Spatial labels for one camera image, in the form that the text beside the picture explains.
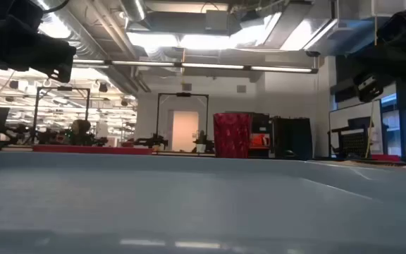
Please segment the pink round plate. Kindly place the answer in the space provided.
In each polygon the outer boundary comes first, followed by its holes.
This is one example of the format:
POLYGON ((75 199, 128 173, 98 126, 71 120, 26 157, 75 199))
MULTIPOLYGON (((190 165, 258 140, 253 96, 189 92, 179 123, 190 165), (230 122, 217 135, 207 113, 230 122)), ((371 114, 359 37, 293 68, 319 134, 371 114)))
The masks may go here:
POLYGON ((33 152, 85 153, 111 155, 151 155, 151 148, 135 147, 90 147, 76 145, 34 145, 33 152))

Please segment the black gantry frame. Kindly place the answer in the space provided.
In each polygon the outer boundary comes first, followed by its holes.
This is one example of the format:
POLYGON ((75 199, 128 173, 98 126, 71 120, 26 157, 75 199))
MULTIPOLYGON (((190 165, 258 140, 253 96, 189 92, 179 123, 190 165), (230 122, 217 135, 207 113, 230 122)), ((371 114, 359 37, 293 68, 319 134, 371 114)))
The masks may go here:
POLYGON ((172 127, 174 111, 196 111, 199 114, 199 130, 209 133, 209 95, 191 92, 160 92, 156 103, 155 133, 168 141, 167 151, 172 151, 172 127))
POLYGON ((37 116, 38 116, 38 109, 39 109, 39 101, 48 94, 49 91, 51 90, 58 90, 58 91, 66 91, 66 92, 70 92, 70 91, 85 91, 87 93, 87 96, 85 97, 86 99, 86 107, 85 107, 85 120, 88 120, 88 116, 89 116, 89 108, 90 108, 90 95, 91 95, 91 89, 89 88, 74 88, 74 87, 67 87, 67 86, 58 86, 58 87, 45 87, 45 86, 41 86, 41 87, 37 87, 37 93, 36 93, 36 97, 35 97, 35 109, 34 109, 34 116, 33 116, 33 125, 32 125, 32 130, 30 133, 30 141, 32 144, 35 143, 35 139, 36 139, 36 133, 37 133, 37 116), (47 90, 47 92, 40 96, 40 92, 42 90, 47 90))

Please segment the red faceted plastic cup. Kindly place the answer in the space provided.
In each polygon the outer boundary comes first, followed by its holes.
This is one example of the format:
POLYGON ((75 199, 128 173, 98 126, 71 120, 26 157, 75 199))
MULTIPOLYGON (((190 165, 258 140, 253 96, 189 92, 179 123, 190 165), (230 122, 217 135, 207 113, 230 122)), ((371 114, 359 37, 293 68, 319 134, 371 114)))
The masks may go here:
POLYGON ((214 114, 214 148, 219 158, 247 159, 251 118, 244 113, 214 114))

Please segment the long ceiling tube light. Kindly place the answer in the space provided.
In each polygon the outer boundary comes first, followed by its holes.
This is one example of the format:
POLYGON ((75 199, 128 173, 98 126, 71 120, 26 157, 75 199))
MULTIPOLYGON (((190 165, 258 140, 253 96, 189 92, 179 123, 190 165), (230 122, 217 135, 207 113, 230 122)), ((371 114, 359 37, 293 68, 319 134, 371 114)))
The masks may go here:
POLYGON ((315 68, 299 68, 287 66, 249 66, 219 63, 189 63, 189 62, 165 62, 165 61, 122 61, 122 60, 97 60, 97 59, 74 59, 74 65, 91 66, 141 66, 141 67, 167 67, 167 68, 204 68, 226 69, 231 71, 262 71, 276 73, 317 73, 315 68))

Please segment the silver round air duct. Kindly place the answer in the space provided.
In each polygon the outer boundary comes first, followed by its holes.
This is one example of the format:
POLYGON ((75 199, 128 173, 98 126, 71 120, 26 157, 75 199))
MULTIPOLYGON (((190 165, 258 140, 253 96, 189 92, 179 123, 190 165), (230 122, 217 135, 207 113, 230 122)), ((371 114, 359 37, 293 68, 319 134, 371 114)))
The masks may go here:
POLYGON ((146 18, 143 0, 119 0, 121 8, 131 22, 139 22, 146 18))

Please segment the corrugated silver air duct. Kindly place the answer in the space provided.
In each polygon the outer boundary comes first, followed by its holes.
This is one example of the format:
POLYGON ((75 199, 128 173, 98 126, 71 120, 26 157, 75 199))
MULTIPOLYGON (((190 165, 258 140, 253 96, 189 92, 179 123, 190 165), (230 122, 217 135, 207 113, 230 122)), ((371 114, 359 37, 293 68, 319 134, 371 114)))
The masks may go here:
MULTIPOLYGON (((71 2, 61 10, 44 14, 40 30, 46 35, 59 38, 70 43, 76 48, 75 59, 109 59, 109 55, 100 44, 91 36, 90 32, 68 10, 71 2)), ((121 92, 136 95, 138 87, 125 74, 122 74, 114 66, 108 68, 96 68, 101 74, 114 84, 121 92)))

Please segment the white board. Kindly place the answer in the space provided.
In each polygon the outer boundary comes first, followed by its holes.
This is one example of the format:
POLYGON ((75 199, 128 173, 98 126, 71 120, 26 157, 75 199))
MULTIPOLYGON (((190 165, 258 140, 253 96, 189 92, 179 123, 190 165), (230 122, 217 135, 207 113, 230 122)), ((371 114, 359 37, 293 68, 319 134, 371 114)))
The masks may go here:
POLYGON ((348 119, 370 116, 374 127, 369 129, 369 145, 367 150, 371 155, 383 155, 383 122, 381 115, 381 102, 374 100, 364 104, 356 104, 329 113, 329 130, 347 126, 348 119))

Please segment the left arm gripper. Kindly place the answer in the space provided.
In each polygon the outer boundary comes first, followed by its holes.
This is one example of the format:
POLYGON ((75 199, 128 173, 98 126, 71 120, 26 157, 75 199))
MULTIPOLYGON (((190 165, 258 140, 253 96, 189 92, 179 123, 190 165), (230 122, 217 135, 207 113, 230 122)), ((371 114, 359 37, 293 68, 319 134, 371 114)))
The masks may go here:
POLYGON ((51 71, 60 83, 70 81, 76 48, 38 33, 13 16, 0 20, 0 69, 51 71))

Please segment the pale door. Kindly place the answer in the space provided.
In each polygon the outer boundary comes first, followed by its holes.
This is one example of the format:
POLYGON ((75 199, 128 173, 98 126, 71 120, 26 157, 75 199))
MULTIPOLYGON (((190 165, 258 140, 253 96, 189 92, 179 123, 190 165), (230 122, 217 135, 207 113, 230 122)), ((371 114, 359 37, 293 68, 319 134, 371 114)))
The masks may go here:
POLYGON ((196 111, 174 111, 172 127, 172 151, 192 152, 195 135, 199 130, 199 114, 196 111))

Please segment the black cabinet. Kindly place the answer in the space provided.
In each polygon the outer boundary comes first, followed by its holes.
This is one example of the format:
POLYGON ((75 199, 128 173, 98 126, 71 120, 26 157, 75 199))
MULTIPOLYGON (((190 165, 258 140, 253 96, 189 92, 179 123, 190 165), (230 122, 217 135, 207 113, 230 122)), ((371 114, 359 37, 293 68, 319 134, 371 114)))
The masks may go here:
POLYGON ((273 117, 273 152, 276 158, 313 158, 312 130, 308 118, 273 117))

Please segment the person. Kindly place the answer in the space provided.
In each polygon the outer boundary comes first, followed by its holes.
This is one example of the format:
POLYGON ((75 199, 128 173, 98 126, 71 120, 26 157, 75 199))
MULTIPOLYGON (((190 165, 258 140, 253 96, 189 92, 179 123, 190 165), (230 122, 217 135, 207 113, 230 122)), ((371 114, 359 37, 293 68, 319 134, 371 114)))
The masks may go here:
POLYGON ((76 119, 70 129, 71 145, 85 145, 88 140, 88 134, 91 124, 88 120, 76 119))

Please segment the black cart with orange item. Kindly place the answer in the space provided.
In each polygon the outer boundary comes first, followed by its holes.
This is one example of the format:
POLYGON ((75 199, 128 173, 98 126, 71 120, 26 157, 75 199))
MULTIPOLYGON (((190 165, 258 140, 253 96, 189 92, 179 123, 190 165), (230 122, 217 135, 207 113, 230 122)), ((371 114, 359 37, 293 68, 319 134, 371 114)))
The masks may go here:
POLYGON ((269 158, 271 122, 268 114, 251 113, 249 158, 269 158))

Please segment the red bin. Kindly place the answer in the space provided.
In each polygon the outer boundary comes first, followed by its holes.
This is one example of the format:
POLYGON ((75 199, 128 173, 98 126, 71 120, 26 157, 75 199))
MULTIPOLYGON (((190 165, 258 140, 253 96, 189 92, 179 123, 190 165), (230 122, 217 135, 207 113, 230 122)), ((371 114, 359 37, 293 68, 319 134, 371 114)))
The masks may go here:
POLYGON ((371 155, 372 160, 381 162, 400 162, 401 158, 398 155, 371 155))

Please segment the potted plant white pot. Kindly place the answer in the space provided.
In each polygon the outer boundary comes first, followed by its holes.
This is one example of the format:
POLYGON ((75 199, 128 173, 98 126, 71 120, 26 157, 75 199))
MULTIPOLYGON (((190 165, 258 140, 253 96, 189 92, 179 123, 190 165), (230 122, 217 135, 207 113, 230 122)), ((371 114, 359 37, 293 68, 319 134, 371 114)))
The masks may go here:
POLYGON ((207 135, 204 131, 200 131, 197 139, 195 140, 195 152, 196 153, 205 153, 207 146, 207 135))

